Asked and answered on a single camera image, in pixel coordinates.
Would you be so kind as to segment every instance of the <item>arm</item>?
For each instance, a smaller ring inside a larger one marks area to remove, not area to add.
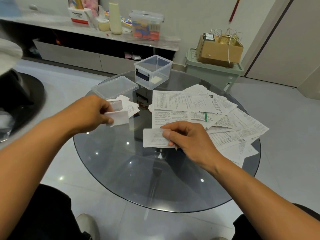
[[[179,121],[161,128],[170,129],[163,133],[169,145],[179,145],[222,185],[262,239],[320,239],[320,222],[222,156],[201,124]]]
[[[109,111],[107,101],[83,97],[0,151],[0,239],[6,239],[18,223],[60,148],[77,133],[113,123],[104,115]]]

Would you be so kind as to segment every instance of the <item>black pants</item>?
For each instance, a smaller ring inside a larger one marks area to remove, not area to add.
[[[320,215],[304,206],[295,204],[320,221]],[[248,219],[241,215],[233,223],[235,235],[232,240],[260,240]],[[71,199],[61,191],[47,185],[39,185],[26,211],[8,240],[64,240],[89,239],[82,234],[71,211]]]

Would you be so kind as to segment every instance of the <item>green storage bin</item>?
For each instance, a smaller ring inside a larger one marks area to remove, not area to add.
[[[228,92],[237,78],[244,72],[240,63],[234,64],[233,68],[204,64],[198,62],[197,53],[190,48],[186,54],[186,73],[196,76],[218,88]]]

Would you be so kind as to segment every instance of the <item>plastic storage box with lid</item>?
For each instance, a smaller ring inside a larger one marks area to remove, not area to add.
[[[197,53],[190,48],[186,54],[186,73],[205,80],[228,92],[237,78],[244,72],[240,63],[233,68],[198,62]]]
[[[132,92],[139,86],[125,76],[110,78],[105,82],[91,88],[91,90],[103,99],[115,99],[119,95],[124,95],[132,101]]]
[[[136,83],[153,90],[169,79],[173,61],[154,55],[134,63]]]
[[[133,10],[129,13],[132,21],[132,34],[134,37],[159,40],[160,23],[165,21],[162,14]]]

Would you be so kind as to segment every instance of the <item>black handle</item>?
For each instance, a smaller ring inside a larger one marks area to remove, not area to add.
[[[143,80],[146,80],[147,82],[148,82],[149,79],[150,79],[150,74],[148,74],[148,76],[146,76],[146,75],[140,73],[140,72],[138,71],[138,69],[136,69],[136,76],[142,78]]]

